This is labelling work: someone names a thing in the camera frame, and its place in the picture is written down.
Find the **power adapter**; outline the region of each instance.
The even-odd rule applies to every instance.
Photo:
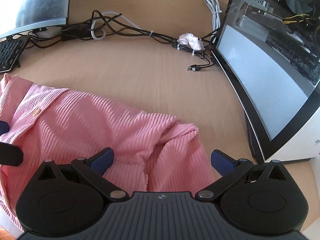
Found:
[[[70,29],[70,26],[63,27],[61,29],[61,40],[69,41],[78,38],[91,38],[91,24],[90,22],[81,24],[75,29]]]

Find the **logo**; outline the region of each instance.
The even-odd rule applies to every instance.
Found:
[[[165,198],[167,198],[167,196],[166,195],[159,195],[158,198],[165,199]]]

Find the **crumpled white tissue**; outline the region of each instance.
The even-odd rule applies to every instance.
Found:
[[[190,46],[194,50],[204,49],[202,41],[199,40],[198,37],[194,36],[192,33],[185,33],[180,35],[177,41],[180,44]]]

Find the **black keyboard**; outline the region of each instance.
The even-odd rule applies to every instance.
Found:
[[[29,36],[0,42],[0,73],[8,72],[19,65],[18,58],[28,42]]]

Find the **wooden desk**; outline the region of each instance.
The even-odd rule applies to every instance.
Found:
[[[220,2],[224,9],[228,0]],[[90,18],[93,9],[122,12],[141,28],[175,37],[211,31],[211,14],[202,0],[71,0],[71,22]],[[12,74],[115,98],[148,112],[174,114],[199,127],[208,156],[220,149],[235,159],[252,159],[244,112],[223,71],[217,66],[186,71],[203,61],[170,45],[148,37],[66,41],[26,50],[20,62],[21,68]],[[287,168],[309,203],[305,229],[320,215],[313,172],[309,162]]]

